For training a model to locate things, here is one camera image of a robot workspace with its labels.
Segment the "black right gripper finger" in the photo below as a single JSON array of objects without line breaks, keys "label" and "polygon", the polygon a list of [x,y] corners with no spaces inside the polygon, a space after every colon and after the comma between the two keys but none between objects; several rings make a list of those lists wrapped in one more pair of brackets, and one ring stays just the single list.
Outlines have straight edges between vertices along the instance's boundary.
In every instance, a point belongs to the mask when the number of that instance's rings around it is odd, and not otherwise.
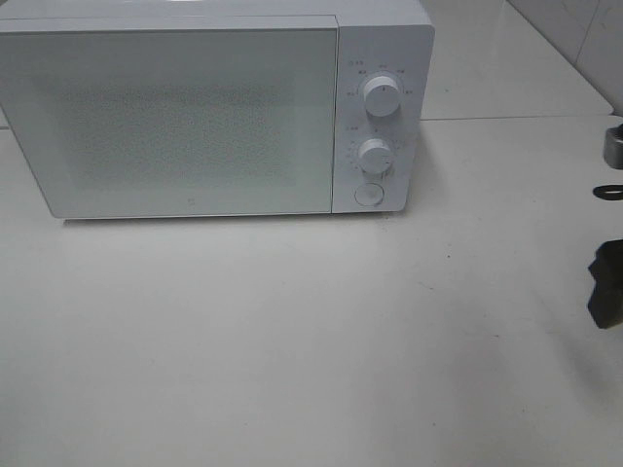
[{"label": "black right gripper finger", "polygon": [[600,329],[622,323],[622,241],[603,243],[588,268],[595,285],[588,310]]}]

